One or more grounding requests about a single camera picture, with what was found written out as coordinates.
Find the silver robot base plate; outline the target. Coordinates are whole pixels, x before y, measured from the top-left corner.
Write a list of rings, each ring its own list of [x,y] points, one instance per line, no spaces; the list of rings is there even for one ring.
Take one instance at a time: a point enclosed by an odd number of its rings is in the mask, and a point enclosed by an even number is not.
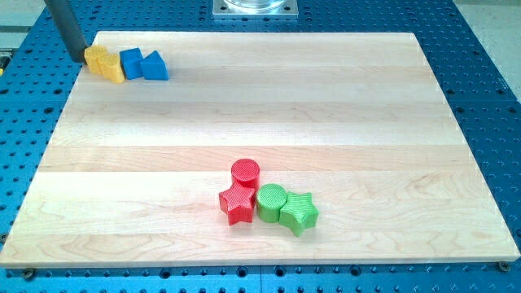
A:
[[[217,18],[234,17],[297,17],[296,0],[213,0],[212,15]]]

